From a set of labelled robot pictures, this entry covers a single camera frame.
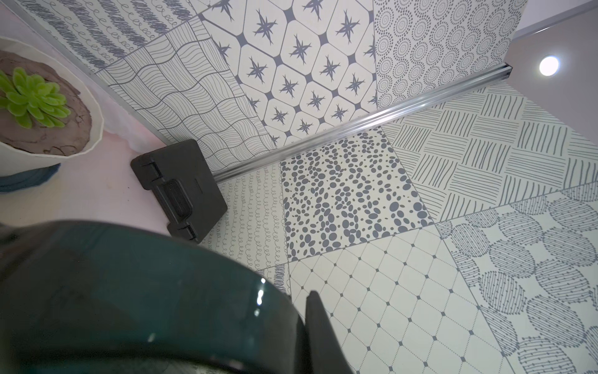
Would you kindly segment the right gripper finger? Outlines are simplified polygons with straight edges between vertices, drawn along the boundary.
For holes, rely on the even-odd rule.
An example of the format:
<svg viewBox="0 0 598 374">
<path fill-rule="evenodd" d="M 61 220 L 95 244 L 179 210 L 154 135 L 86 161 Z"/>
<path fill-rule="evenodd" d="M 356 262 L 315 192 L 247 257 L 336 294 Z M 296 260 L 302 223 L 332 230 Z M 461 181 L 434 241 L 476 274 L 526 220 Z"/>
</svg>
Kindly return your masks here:
<svg viewBox="0 0 598 374">
<path fill-rule="evenodd" d="M 353 373 L 317 291 L 306 299 L 305 327 L 313 373 Z"/>
</svg>

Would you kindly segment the dark green watering can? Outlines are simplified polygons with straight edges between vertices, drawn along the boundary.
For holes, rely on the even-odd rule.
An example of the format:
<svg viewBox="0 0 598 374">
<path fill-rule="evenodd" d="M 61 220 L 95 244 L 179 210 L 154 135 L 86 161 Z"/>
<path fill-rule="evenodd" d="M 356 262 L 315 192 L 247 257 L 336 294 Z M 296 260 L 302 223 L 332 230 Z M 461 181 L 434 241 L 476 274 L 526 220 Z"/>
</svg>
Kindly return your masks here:
<svg viewBox="0 0 598 374">
<path fill-rule="evenodd" d="M 309 373 L 289 297 L 216 252 L 91 221 L 1 228 L 1 370 Z"/>
</svg>

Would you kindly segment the white pot brown soil succulent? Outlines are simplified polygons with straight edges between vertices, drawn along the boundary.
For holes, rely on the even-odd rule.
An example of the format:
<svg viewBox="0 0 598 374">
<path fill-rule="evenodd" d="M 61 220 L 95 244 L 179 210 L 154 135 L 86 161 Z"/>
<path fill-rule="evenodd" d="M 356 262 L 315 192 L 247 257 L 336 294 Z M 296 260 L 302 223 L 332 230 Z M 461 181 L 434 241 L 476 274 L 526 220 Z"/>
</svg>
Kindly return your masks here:
<svg viewBox="0 0 598 374">
<path fill-rule="evenodd" d="M 1 175 L 51 167 L 90 153 L 104 132 L 85 83 L 53 57 L 1 39 Z"/>
</svg>

